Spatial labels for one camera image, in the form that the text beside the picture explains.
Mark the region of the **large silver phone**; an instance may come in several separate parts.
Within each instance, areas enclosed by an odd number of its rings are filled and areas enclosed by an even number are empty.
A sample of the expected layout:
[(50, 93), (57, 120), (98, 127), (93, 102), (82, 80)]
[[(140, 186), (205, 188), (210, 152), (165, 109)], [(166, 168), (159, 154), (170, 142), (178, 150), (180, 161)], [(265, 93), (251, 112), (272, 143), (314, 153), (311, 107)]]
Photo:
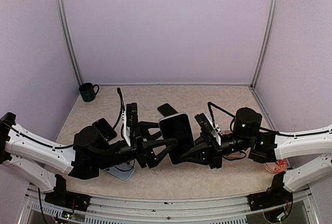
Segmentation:
[(158, 122), (164, 139), (175, 138), (177, 145), (169, 152), (172, 164), (182, 163), (180, 156), (194, 147), (189, 117), (186, 113), (177, 113), (164, 117)]

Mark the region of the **light blue phone case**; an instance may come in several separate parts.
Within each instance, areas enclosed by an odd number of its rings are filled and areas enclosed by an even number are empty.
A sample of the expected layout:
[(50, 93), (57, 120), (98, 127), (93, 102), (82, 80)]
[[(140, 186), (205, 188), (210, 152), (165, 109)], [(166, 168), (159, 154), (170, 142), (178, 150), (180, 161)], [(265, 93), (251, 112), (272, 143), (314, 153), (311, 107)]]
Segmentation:
[(104, 170), (122, 181), (129, 181), (135, 172), (134, 165), (123, 163)]

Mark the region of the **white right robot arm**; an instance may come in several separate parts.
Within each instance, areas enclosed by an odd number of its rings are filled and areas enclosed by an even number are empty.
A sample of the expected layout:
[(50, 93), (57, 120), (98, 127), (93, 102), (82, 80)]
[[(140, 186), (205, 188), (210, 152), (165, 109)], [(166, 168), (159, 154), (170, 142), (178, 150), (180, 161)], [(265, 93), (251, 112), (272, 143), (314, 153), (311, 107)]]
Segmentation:
[(231, 132), (221, 134), (214, 117), (195, 116), (201, 128), (194, 148), (180, 156), (180, 160), (220, 168), (226, 155), (249, 149), (248, 158), (258, 163), (304, 155), (318, 157), (297, 169), (281, 172), (273, 177), (265, 200), (277, 205), (286, 192), (295, 192), (303, 186), (331, 173), (331, 126), (311, 131), (284, 133), (261, 127), (262, 115), (242, 107), (232, 116)]

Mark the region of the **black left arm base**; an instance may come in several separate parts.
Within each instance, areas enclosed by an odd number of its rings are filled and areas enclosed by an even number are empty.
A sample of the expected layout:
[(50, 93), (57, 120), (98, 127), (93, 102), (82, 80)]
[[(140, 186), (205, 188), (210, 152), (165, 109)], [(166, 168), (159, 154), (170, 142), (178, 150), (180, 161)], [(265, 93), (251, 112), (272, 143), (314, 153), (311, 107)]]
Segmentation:
[(66, 189), (66, 180), (60, 174), (55, 174), (55, 178), (56, 184), (52, 192), (45, 194), (45, 202), (70, 208), (74, 211), (86, 212), (91, 197), (87, 194), (68, 191)]

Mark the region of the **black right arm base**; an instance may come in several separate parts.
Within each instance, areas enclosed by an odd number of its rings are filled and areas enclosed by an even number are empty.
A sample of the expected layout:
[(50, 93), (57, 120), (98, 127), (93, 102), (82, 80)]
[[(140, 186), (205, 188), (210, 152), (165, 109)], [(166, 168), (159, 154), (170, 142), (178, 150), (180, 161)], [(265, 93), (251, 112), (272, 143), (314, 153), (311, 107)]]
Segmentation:
[(293, 193), (284, 188), (284, 175), (280, 172), (274, 175), (271, 186), (264, 192), (253, 193), (247, 196), (251, 211), (279, 206), (293, 201)]

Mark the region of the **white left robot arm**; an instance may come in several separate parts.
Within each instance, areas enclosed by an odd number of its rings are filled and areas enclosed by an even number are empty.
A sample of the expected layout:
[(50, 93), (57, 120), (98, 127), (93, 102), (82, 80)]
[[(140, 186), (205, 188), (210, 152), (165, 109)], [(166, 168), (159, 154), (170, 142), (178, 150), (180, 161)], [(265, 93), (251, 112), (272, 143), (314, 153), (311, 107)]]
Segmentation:
[(82, 180), (97, 178), (100, 171), (124, 163), (137, 161), (142, 167), (156, 167), (177, 145), (174, 138), (160, 139), (161, 133), (144, 136), (157, 123), (139, 122), (136, 111), (122, 113), (122, 140), (109, 144), (107, 131), (111, 127), (100, 121), (75, 134), (71, 145), (57, 144), (26, 130), (16, 123), (16, 115), (1, 117), (1, 164), (15, 165), (20, 173), (49, 193), (59, 204), (69, 205), (72, 193), (65, 189), (62, 180), (45, 172), (39, 164)]

